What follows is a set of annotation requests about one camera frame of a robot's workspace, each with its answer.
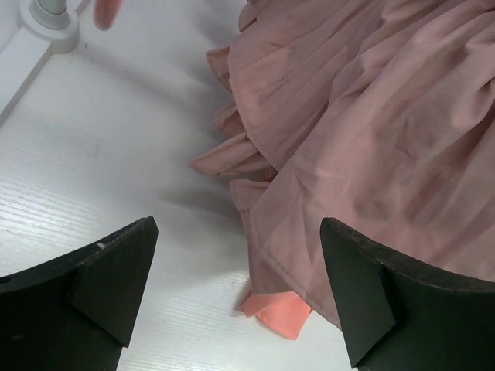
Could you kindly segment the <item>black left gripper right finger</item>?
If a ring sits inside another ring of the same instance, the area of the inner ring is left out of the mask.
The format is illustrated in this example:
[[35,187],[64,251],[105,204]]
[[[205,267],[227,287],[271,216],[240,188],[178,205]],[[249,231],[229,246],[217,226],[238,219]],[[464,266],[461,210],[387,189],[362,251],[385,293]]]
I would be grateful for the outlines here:
[[492,282],[433,267],[334,218],[320,238],[353,368],[494,368]]

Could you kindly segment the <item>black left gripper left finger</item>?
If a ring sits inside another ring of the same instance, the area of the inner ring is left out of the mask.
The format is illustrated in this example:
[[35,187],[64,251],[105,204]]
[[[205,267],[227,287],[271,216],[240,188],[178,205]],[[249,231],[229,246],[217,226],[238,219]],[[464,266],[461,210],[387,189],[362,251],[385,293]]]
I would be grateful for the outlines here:
[[3,370],[115,370],[129,347],[158,227],[141,218],[1,279]]

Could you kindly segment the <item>coral pink skirt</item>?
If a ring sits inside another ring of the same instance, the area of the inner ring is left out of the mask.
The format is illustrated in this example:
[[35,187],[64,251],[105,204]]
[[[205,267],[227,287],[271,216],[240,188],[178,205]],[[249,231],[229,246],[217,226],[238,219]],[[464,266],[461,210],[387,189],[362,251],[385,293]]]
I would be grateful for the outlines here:
[[296,340],[312,309],[294,291],[275,294],[250,293],[241,303],[247,318],[255,317],[278,335]]

